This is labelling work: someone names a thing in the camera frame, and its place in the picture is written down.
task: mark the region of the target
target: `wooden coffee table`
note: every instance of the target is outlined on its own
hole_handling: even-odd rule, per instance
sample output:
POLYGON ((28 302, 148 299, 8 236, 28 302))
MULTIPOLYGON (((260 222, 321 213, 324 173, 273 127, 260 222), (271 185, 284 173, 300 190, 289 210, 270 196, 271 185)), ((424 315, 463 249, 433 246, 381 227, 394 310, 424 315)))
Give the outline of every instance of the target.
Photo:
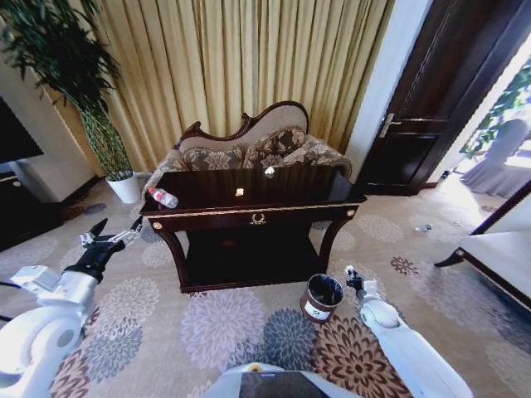
POLYGON ((304 281, 325 273, 334 238, 365 197, 328 166, 167 172, 157 187, 168 209, 146 197, 140 211, 172 251, 181 292, 304 281), (236 189, 243 188, 237 196, 236 189), (313 221, 332 221, 319 254, 313 221), (185 256, 175 232, 186 231, 185 256))

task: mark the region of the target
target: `floor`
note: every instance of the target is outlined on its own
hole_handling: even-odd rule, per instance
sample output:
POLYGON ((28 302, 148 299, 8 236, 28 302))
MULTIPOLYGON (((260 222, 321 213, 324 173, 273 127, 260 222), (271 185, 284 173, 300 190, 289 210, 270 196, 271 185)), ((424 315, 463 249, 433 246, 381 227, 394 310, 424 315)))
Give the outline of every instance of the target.
MULTIPOLYGON (((370 197, 339 232, 329 273, 343 280, 344 267, 354 265, 375 278, 475 396, 528 397, 529 313, 467 263, 432 265, 502 202, 472 195, 454 176, 416 197, 370 197), (432 230, 414 230, 425 224, 432 230)), ((121 231, 138 210, 100 183, 69 209, 65 225, 0 253, 0 278, 23 265, 71 265, 82 253, 80 233, 104 217, 108 232, 121 231)), ((312 228, 316 245, 325 227, 312 228)), ((252 361, 312 370, 361 396, 410 396, 359 321, 351 289, 322 326, 302 317, 303 291, 297 283, 180 294, 167 247, 146 227, 109 262, 87 338, 61 366, 52 396, 198 397, 227 368, 252 361)), ((0 288, 0 314, 14 317, 34 305, 28 292, 0 288)))

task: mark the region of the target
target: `water bottle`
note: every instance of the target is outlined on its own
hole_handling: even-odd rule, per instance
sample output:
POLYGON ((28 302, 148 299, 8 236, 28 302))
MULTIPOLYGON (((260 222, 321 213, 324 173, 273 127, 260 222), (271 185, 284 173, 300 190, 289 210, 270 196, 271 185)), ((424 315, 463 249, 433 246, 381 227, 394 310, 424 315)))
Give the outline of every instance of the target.
POLYGON ((417 226, 415 227, 415 231, 417 232, 428 232, 431 230, 430 224, 425 224, 424 226, 417 226))
POLYGON ((171 193, 167 193, 161 188, 153 187, 149 187, 148 192, 158 203, 161 203, 170 209, 177 207, 178 199, 171 193))

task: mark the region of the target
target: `white flower pot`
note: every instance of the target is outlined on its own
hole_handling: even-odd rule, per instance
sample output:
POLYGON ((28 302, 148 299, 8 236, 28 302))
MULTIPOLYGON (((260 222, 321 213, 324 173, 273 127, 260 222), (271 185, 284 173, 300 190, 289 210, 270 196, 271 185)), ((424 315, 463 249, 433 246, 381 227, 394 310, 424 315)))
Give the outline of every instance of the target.
POLYGON ((135 203, 140 200, 140 188, 136 176, 121 181, 107 180, 107 182, 123 203, 135 203))

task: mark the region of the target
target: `small wastebasket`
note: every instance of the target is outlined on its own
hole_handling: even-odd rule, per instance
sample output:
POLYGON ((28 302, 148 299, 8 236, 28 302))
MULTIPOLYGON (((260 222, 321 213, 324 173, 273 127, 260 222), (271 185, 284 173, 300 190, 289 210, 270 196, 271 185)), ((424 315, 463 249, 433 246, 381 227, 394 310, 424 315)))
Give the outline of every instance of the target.
POLYGON ((325 323, 334 314, 343 300, 341 283, 327 274, 312 276, 302 298, 302 314, 312 322, 325 323))

